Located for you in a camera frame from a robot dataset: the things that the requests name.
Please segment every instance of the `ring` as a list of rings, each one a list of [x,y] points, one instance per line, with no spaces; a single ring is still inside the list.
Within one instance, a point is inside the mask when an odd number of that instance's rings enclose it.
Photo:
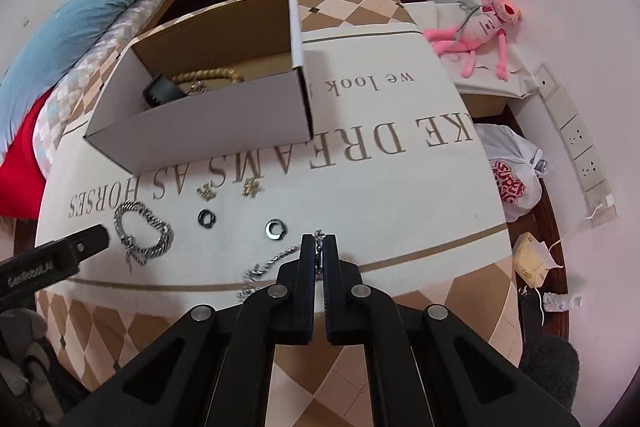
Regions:
[[[160,232],[160,239],[158,239],[158,242],[152,247],[140,247],[136,242],[136,238],[125,232],[122,226],[122,216],[125,212],[137,212],[140,216],[144,217],[148,224]],[[131,258],[133,258],[136,263],[144,266],[149,259],[158,257],[169,250],[169,247],[171,247],[171,243],[174,240],[174,231],[169,223],[166,223],[154,216],[151,210],[149,210],[145,204],[140,201],[123,201],[116,208],[116,211],[113,214],[113,224],[120,242],[123,247],[127,249],[126,261],[127,264],[129,264],[129,269],[131,269]]]
[[[210,210],[207,210],[206,208],[204,210],[201,210],[198,214],[198,223],[200,223],[200,226],[204,227],[205,229],[212,229],[215,222],[216,214],[214,214]]]
[[[274,233],[273,229],[276,227],[280,227],[279,233]],[[273,239],[274,241],[281,240],[285,235],[287,235],[287,227],[286,225],[279,219],[271,219],[267,226],[264,227],[264,233],[267,234],[269,239]]]

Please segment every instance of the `electrical outlet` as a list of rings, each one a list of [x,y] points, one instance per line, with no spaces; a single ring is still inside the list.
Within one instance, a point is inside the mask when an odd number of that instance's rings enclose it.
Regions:
[[[589,147],[585,152],[574,160],[575,170],[578,172],[578,179],[582,190],[586,192],[605,180],[602,161],[594,146]]]
[[[559,86],[545,103],[552,120],[556,124],[556,129],[562,129],[578,114],[574,102],[572,102],[562,86]]]
[[[540,94],[545,100],[548,100],[560,85],[553,73],[551,73],[551,68],[549,68],[549,66],[544,62],[540,66],[539,70],[536,71],[536,80],[540,85]]]
[[[618,211],[616,210],[615,200],[612,200],[613,194],[609,182],[604,180],[594,187],[590,188],[584,193],[584,198],[587,201],[588,215],[593,214],[596,207],[601,204],[596,214],[591,221],[592,227],[603,225],[609,221],[613,221],[618,217]]]
[[[593,145],[593,140],[579,114],[575,115],[568,124],[562,127],[560,134],[572,160],[575,160]]]

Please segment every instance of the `metal bolt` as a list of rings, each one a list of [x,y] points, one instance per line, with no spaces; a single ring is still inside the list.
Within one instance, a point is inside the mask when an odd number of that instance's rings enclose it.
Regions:
[[[441,321],[447,318],[449,312],[444,306],[440,306],[439,304],[434,304],[433,306],[429,306],[427,308],[427,314],[434,320]]]
[[[356,284],[351,288],[351,294],[354,297],[369,297],[369,295],[371,295],[371,288],[369,288],[366,284]]]
[[[288,291],[289,290],[287,290],[286,286],[282,284],[274,284],[272,286],[269,286],[267,293],[269,294],[270,297],[277,298],[277,297],[284,297]]]
[[[208,306],[197,306],[191,310],[191,318],[194,321],[206,321],[211,316],[211,308]]]

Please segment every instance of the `black ring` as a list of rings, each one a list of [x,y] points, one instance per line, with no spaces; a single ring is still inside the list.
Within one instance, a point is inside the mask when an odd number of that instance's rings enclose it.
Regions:
[[[201,210],[200,213],[198,214],[198,223],[200,224],[201,227],[204,227],[205,229],[212,229],[213,224],[215,222],[216,222],[216,214],[214,214],[210,210],[207,210],[206,208],[204,210]]]

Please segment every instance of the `plush toy head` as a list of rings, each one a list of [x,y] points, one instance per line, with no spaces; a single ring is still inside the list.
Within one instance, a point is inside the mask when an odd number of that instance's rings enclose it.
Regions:
[[[522,20],[522,13],[510,0],[494,0],[494,10],[505,22],[517,24]]]

